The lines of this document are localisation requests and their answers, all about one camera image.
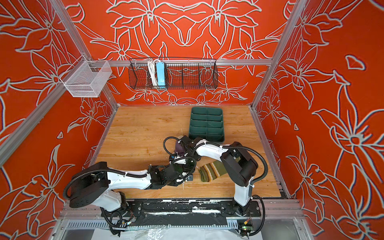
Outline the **purple sock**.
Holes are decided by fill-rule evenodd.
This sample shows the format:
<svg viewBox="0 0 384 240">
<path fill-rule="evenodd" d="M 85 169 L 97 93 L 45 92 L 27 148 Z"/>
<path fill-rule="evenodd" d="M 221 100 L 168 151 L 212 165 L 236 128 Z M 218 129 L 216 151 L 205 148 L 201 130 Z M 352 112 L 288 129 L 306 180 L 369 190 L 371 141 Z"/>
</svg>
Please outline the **purple sock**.
<svg viewBox="0 0 384 240">
<path fill-rule="evenodd" d="M 184 155 L 186 153 L 185 147 L 186 136 L 180 136 L 179 139 L 175 143 L 175 154 Z"/>
</svg>

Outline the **green striped sock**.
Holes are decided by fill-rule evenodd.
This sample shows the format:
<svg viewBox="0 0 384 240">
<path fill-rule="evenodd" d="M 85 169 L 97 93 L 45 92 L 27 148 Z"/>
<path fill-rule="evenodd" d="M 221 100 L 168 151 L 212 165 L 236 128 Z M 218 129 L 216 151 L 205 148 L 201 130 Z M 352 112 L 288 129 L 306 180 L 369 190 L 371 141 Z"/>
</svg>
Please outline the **green striped sock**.
<svg viewBox="0 0 384 240">
<path fill-rule="evenodd" d="M 201 181 L 203 183 L 208 183 L 216 180 L 217 178 L 226 175 L 228 171 L 226 170 L 224 164 L 220 161 L 214 161 L 209 164 L 205 164 L 199 168 L 199 173 L 201 176 Z"/>
</svg>

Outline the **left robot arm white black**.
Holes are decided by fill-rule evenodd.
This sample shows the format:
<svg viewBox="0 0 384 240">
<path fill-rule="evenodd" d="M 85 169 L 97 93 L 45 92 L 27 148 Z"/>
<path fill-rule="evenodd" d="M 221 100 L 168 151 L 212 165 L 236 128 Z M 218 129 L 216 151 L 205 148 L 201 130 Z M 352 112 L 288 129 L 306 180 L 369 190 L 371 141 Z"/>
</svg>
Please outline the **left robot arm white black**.
<svg viewBox="0 0 384 240">
<path fill-rule="evenodd" d="M 71 208 L 88 205 L 113 212 L 126 208 L 122 189 L 159 190 L 177 187 L 193 174 L 201 157 L 192 147 L 192 140 L 184 136 L 177 140 L 181 152 L 170 154 L 168 165 L 150 165 L 142 171 L 123 171 L 99 162 L 72 176 L 63 191 Z"/>
</svg>

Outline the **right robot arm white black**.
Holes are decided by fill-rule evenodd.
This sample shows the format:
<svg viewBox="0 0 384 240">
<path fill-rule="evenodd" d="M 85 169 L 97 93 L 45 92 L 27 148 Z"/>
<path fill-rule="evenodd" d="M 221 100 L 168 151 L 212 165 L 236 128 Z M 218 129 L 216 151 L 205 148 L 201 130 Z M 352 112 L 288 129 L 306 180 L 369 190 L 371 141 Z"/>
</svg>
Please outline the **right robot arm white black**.
<svg viewBox="0 0 384 240">
<path fill-rule="evenodd" d="M 185 157 L 208 157 L 222 163 L 235 184 L 234 205 L 243 211 L 252 200 L 254 184 L 268 174 L 268 164 L 263 156 L 239 142 L 222 145 L 203 138 L 191 140 L 183 136 L 177 143 Z"/>
</svg>

